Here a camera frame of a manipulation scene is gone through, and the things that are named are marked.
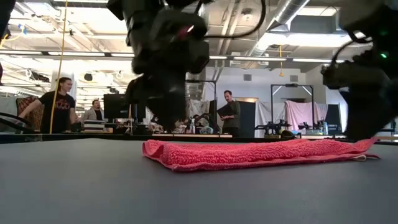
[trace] dark shirt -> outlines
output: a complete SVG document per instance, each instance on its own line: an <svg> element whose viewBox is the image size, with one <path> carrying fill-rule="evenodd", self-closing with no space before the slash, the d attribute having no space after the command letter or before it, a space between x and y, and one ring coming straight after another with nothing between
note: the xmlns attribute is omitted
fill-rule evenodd
<svg viewBox="0 0 398 224"><path fill-rule="evenodd" d="M102 113L100 110L94 110L95 111L95 115L97 115L97 120L98 121L102 121Z"/></svg>
<svg viewBox="0 0 398 224"><path fill-rule="evenodd" d="M42 133L50 132L50 120L51 110L54 98L54 91L45 93L39 98L40 102L44 105L42 125L40 131ZM70 108L76 107L76 102L73 97L66 94L65 96L57 93L57 99L55 100L54 117L52 124L53 133L61 133L67 131L70 127Z"/></svg>
<svg viewBox="0 0 398 224"><path fill-rule="evenodd" d="M240 128L241 127L241 105L237 101L228 103L232 110L234 118L224 120L223 128Z"/></svg>

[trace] pink towel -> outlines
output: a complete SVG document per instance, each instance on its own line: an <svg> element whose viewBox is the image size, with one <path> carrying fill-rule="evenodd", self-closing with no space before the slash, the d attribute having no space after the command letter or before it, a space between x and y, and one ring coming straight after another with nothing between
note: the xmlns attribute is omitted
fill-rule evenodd
<svg viewBox="0 0 398 224"><path fill-rule="evenodd" d="M374 142L297 139L249 144L175 144L149 140L143 144L142 152L149 159L182 172L378 158L364 154Z"/></svg>

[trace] pink curtain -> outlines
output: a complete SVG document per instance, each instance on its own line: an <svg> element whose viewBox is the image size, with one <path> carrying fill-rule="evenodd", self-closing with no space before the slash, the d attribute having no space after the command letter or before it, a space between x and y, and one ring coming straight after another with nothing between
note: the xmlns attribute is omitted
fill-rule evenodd
<svg viewBox="0 0 398 224"><path fill-rule="evenodd" d="M312 104L311 103L295 103L293 101L286 101L286 120L292 126L290 130L298 130L299 124L307 122L308 125L312 124ZM325 119L328 112L327 106L318 106L314 103L314 117L315 122Z"/></svg>

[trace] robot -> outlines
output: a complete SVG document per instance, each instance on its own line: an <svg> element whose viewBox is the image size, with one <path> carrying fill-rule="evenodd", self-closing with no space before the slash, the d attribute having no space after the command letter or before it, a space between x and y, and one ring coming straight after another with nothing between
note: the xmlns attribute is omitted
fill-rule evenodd
<svg viewBox="0 0 398 224"><path fill-rule="evenodd" d="M126 43L134 50L134 73L143 74L133 80L126 91L128 102L144 102L158 117L159 123L171 129L185 118L185 74L199 73L209 61L205 42L205 21L196 14L181 10L195 0L109 0L108 9L126 21ZM211 0L200 0L202 4ZM258 30L265 18L265 0ZM0 3L0 35L6 30L15 0ZM394 38L398 29L397 0L343 1L340 27L352 38L340 48L329 66L322 69L323 84L339 90L348 104L346 136L350 139L371 138L398 115L398 79L394 65L398 61L398 45ZM365 37L357 38L355 32ZM232 37L242 37L250 32ZM339 53L353 42L373 43L372 49L352 60L336 63Z"/></svg>

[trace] gray table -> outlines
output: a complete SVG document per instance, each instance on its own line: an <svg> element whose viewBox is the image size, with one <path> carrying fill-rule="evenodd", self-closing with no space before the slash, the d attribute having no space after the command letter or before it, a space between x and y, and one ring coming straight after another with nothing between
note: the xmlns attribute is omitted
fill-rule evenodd
<svg viewBox="0 0 398 224"><path fill-rule="evenodd" d="M138 141L0 145L0 223L397 223L398 147L381 161L173 173Z"/></svg>

